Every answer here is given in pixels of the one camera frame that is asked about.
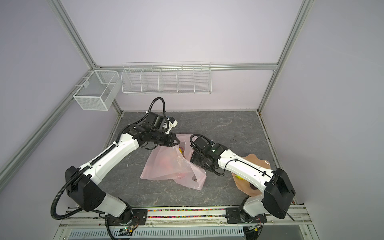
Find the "pink plastic bag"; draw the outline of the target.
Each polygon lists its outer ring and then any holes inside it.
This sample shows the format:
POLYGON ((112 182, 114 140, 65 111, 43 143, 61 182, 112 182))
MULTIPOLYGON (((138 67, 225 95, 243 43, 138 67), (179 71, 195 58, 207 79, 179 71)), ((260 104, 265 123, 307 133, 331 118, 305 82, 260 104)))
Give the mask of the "pink plastic bag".
POLYGON ((187 188, 202 190, 207 173, 191 162, 193 149, 190 134, 176 134, 181 141, 173 147, 157 147, 149 155, 140 178, 143 180, 173 180, 187 188), (182 155, 179 147, 184 148, 182 155))

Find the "dark purple plum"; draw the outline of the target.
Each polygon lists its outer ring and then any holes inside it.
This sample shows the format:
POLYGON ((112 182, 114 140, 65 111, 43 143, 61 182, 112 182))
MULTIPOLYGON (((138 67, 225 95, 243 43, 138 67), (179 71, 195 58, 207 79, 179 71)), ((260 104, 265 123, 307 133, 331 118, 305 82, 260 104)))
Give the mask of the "dark purple plum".
POLYGON ((255 187, 254 185, 250 184, 250 188, 252 189, 253 192, 259 192, 259 189, 255 187))

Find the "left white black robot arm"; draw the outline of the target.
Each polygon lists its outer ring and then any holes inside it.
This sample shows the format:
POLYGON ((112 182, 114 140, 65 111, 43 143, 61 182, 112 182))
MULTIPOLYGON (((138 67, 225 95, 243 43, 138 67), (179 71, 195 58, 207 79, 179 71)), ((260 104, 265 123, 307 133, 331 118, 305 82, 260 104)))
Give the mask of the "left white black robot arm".
POLYGON ((106 175, 126 156, 139 148, 154 150, 161 147, 173 147, 180 143, 172 128, 177 121, 166 115, 166 102, 162 97, 155 98, 144 117, 127 125, 117 139, 99 155, 76 168, 65 172, 66 182, 60 188, 50 208, 54 220, 69 218, 81 211, 104 214, 114 218, 120 225, 128 225, 134 218, 132 207, 120 198, 103 191, 99 185, 106 175), (63 194, 67 194, 78 208, 60 215, 57 205, 63 194))

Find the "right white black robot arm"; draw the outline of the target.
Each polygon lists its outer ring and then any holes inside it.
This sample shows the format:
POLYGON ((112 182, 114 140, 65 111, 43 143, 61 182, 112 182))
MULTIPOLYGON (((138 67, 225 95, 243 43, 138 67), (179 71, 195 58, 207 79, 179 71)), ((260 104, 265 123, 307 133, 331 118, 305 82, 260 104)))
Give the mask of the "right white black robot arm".
POLYGON ((220 177, 229 171, 261 192, 255 197, 244 199, 235 210, 239 214, 236 220, 250 223, 262 214, 271 214, 278 219, 289 215, 288 210, 296 191, 283 169, 271 170, 251 163, 226 146, 216 144, 200 134, 192 135, 190 143, 194 150, 191 158, 193 163, 220 177))

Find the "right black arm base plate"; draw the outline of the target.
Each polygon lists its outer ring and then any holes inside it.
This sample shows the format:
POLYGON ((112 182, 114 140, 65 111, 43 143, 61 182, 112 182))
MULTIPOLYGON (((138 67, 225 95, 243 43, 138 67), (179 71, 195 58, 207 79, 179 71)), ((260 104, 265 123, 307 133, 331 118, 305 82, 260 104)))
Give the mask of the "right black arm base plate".
POLYGON ((225 211, 228 224, 265 224, 267 222, 265 214, 251 217, 244 210, 240 210, 240 208, 225 208, 225 211))

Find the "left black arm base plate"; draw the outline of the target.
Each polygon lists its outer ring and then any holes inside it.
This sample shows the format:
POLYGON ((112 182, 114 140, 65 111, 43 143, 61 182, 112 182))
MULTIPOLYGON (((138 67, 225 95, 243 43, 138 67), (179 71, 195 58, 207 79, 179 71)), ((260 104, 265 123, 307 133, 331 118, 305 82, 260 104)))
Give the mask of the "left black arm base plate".
POLYGON ((141 226, 146 224, 147 209, 132 209, 125 211, 120 217, 107 216, 109 226, 141 226))

